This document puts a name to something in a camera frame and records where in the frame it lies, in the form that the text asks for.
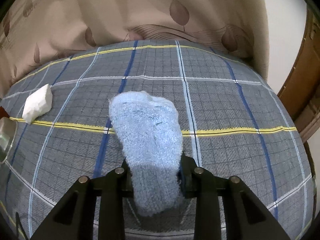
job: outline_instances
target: screw head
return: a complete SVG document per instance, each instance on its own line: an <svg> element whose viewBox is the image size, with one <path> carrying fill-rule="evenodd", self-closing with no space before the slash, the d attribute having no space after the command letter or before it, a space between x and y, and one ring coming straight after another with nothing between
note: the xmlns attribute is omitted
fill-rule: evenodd
<svg viewBox="0 0 320 240"><path fill-rule="evenodd" d="M232 176L232 177L230 178L230 180L231 180L233 183L239 183L239 182L240 182L240 178L237 177L237 176Z"/></svg>
<svg viewBox="0 0 320 240"><path fill-rule="evenodd" d="M195 168L195 173L196 174L202 174L204 172L204 169L203 168L201 168L201 167L196 167Z"/></svg>
<svg viewBox="0 0 320 240"><path fill-rule="evenodd" d="M124 173L124 168L118 167L115 169L115 172L116 172L116 174L122 174L122 173Z"/></svg>
<svg viewBox="0 0 320 240"><path fill-rule="evenodd" d="M88 177L87 176L81 176L79 179L80 183L86 183L88 181Z"/></svg>

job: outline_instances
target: folded cloth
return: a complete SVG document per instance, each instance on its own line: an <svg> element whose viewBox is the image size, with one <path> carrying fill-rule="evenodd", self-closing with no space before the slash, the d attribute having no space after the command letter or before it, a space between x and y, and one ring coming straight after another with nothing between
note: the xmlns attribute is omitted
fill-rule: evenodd
<svg viewBox="0 0 320 240"><path fill-rule="evenodd" d="M138 213L151 216L175 206L182 133L173 103L146 92L122 93L111 100L109 116L132 174Z"/></svg>

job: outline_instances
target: brown wooden panel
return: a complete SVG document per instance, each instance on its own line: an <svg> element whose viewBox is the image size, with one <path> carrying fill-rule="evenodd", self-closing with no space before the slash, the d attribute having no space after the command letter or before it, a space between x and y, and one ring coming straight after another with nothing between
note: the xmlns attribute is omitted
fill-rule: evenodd
<svg viewBox="0 0 320 240"><path fill-rule="evenodd" d="M308 10L304 38L293 68L278 96L295 121L320 83L320 29Z"/></svg>

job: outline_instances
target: plaid tablecloth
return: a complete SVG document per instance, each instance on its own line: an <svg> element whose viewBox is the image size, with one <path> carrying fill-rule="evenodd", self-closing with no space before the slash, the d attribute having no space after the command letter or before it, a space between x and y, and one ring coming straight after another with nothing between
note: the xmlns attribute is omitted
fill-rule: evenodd
<svg viewBox="0 0 320 240"><path fill-rule="evenodd" d="M27 125L21 119L24 102L45 84L52 86L52 109ZM188 41L99 47L45 64L11 87L1 106L19 126L10 157L0 166L0 210L9 223L18 212L31 236L79 176L102 176L121 165L108 100L126 91L171 100L184 152L216 176L241 177L291 239L302 235L312 219L313 183L287 111L239 59ZM127 238L192 239L195 206L185 200L146 218L124 199ZM222 206L221 223L225 239Z"/></svg>

